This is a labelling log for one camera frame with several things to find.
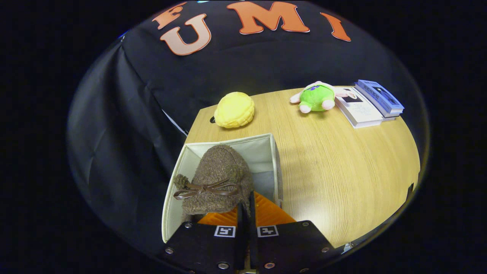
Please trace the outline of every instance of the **stack of books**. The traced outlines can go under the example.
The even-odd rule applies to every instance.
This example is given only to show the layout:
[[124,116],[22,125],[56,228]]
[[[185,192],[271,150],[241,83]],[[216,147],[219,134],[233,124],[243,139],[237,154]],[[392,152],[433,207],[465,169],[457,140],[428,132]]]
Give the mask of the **stack of books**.
[[402,104],[377,82],[359,80],[355,83],[355,88],[380,111],[383,121],[396,119],[404,110]]
[[335,87],[347,97],[335,97],[335,105],[343,112],[354,128],[380,125],[382,114],[354,87]]

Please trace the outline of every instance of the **yellow plush toy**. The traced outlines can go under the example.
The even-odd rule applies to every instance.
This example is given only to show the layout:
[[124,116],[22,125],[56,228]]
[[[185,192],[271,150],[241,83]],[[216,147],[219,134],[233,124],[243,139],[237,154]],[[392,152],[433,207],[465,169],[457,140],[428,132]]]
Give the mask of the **yellow plush toy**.
[[254,118],[254,101],[243,92],[225,95],[215,110],[215,123],[224,128],[236,128],[248,124]]

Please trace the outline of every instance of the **stuffed animal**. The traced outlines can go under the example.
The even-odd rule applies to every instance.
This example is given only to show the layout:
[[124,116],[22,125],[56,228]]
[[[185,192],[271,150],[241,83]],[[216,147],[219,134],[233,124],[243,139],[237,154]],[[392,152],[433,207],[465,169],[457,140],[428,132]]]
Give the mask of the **stuffed animal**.
[[252,174],[244,158],[230,146],[216,145],[208,149],[191,183],[181,174],[173,182],[178,189],[174,198],[184,199],[183,221],[194,221],[192,215],[229,212],[240,202],[250,214]]
[[347,97],[348,95],[345,90],[335,89],[332,85],[317,81],[293,95],[290,101],[300,103],[300,111],[308,113],[332,109],[335,106],[335,96]]
[[243,92],[225,95],[215,110],[215,123],[224,128],[244,126],[254,118],[254,100]]

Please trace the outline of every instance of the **storage box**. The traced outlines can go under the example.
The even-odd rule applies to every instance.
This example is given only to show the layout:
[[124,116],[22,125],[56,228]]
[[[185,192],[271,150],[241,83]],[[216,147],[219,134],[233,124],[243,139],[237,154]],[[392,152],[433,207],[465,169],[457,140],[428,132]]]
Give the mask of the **storage box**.
[[235,149],[247,162],[256,192],[282,208],[282,172],[276,141],[271,133],[221,142],[185,144],[171,175],[162,211],[162,239],[166,243],[182,222],[183,200],[176,200],[173,180],[182,174],[191,181],[205,152],[218,144]]

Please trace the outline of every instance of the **orange soft finger pad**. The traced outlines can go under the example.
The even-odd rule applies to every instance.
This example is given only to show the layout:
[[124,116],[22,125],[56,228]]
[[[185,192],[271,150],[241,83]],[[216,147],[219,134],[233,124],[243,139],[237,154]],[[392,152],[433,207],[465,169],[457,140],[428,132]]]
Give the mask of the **orange soft finger pad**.
[[296,222],[284,210],[254,191],[256,226],[280,225]]
[[[254,191],[255,221],[257,226],[279,225],[296,222],[284,210]],[[237,226],[237,208],[225,213],[208,213],[199,222],[207,225]]]
[[235,207],[232,211],[225,213],[210,212],[206,214],[198,223],[205,225],[237,226],[237,207]]

